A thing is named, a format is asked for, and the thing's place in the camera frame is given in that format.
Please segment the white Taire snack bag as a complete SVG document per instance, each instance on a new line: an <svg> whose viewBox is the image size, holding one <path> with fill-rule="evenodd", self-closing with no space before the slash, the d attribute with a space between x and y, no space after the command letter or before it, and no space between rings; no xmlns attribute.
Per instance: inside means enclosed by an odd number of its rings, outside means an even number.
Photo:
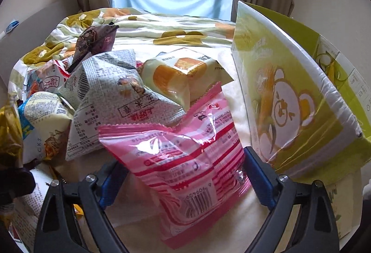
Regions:
<svg viewBox="0 0 371 253"><path fill-rule="evenodd" d="M15 199L12 224L28 252L33 252L38 218L43 201L53 180L48 165L41 163L31 170L35 189L29 195Z"/></svg>

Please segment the gold black snack bag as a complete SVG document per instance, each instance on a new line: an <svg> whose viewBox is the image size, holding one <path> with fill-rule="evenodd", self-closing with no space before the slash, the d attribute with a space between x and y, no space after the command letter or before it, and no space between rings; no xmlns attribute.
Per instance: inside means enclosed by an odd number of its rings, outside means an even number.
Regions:
<svg viewBox="0 0 371 253"><path fill-rule="evenodd" d="M0 136L1 170L21 168L23 166L23 134L15 94L10 94L5 106L1 108Z"/></svg>

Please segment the blue white snack bag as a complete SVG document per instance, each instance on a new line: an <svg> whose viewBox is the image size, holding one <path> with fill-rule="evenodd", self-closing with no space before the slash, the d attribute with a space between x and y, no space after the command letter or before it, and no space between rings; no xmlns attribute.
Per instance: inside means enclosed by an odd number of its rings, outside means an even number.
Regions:
<svg viewBox="0 0 371 253"><path fill-rule="evenodd" d="M51 160L67 149L74 109L55 93L38 91L20 107L23 163Z"/></svg>

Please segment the pink striped snack bag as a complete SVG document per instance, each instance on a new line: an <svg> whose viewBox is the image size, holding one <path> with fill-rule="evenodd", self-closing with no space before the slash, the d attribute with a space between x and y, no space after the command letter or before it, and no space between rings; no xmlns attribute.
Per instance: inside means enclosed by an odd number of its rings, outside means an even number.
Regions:
<svg viewBox="0 0 371 253"><path fill-rule="evenodd" d="M172 249L208 230L250 187L243 147L220 84L175 127L104 125L99 142L158 194L161 238Z"/></svg>

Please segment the grey newsprint snack bag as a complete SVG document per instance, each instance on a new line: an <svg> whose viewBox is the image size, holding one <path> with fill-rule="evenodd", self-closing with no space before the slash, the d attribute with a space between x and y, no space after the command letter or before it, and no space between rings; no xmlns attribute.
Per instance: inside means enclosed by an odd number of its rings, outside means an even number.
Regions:
<svg viewBox="0 0 371 253"><path fill-rule="evenodd" d="M174 126L184 116L174 101L144 85L133 50L91 56L58 89L74 108L67 142L66 161L102 147L102 125L159 123Z"/></svg>

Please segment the red white shrimp chip bag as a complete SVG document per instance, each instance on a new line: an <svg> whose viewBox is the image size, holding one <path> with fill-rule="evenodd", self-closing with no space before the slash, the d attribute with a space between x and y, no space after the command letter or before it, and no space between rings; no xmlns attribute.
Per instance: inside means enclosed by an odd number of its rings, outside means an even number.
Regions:
<svg viewBox="0 0 371 253"><path fill-rule="evenodd" d="M67 72L69 60L64 61L52 59L42 66L32 69L27 73L25 79L25 95L27 98L39 91L58 93L58 89L69 79Z"/></svg>

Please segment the dark purple cartoon snack bag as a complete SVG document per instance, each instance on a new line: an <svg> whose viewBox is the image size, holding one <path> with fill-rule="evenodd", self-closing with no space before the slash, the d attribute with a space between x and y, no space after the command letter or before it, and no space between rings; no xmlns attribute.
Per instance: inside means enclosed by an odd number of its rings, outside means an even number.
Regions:
<svg viewBox="0 0 371 253"><path fill-rule="evenodd" d="M111 51L118 29L119 26L109 23L102 26L90 26L84 30L77 39L74 58L67 72L72 73L87 56Z"/></svg>

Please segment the orange cake snack bag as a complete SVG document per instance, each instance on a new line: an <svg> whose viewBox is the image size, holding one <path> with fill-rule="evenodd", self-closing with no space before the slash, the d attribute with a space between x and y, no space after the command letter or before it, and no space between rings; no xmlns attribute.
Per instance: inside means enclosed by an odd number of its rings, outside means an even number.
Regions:
<svg viewBox="0 0 371 253"><path fill-rule="evenodd" d="M216 83L232 82L217 60L189 48L180 48L146 60L140 67L143 83L178 103L185 111Z"/></svg>

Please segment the purple potato chip bag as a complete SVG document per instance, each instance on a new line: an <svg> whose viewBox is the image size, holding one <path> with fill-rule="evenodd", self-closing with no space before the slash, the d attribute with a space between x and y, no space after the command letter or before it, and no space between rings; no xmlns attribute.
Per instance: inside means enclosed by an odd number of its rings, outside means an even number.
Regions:
<svg viewBox="0 0 371 253"><path fill-rule="evenodd" d="M33 159L19 168L15 157L1 154L1 205L11 204L14 198L33 192L36 183L30 170L37 164L37 159Z"/></svg>

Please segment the green cardboard box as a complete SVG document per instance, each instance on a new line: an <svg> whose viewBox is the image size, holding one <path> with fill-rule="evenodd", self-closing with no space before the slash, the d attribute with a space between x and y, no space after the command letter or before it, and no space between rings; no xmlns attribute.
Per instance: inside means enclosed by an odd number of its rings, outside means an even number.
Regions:
<svg viewBox="0 0 371 253"><path fill-rule="evenodd" d="M369 86L325 37L260 6L239 2L231 50L256 153L293 180L321 180L348 235L370 161Z"/></svg>

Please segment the grey headboard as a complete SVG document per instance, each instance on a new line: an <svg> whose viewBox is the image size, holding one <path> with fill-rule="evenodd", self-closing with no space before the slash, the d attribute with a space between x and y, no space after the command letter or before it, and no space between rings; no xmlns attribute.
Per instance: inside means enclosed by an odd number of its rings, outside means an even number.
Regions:
<svg viewBox="0 0 371 253"><path fill-rule="evenodd" d="M16 62L41 45L57 24L80 10L77 0L58 0L24 20L1 39L1 79L8 84Z"/></svg>

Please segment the blue white headboard item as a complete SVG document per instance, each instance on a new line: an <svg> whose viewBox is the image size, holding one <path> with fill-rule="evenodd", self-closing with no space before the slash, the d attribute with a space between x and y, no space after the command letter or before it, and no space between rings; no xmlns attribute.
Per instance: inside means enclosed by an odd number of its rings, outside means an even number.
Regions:
<svg viewBox="0 0 371 253"><path fill-rule="evenodd" d="M5 33L9 34L12 32L17 26L19 26L19 21L18 20L12 20L9 25L6 27Z"/></svg>

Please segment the floral green striped duvet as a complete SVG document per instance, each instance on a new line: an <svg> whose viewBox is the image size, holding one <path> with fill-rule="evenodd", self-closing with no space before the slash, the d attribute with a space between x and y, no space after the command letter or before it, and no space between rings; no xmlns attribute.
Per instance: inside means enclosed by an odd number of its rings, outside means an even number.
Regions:
<svg viewBox="0 0 371 253"><path fill-rule="evenodd" d="M88 27L118 26L115 45L185 45L231 47L235 23L205 17L149 13L135 8L100 8L65 17L54 30L16 57L10 66L8 94L24 98L27 72L47 61L63 61L75 54L77 38Z"/></svg>

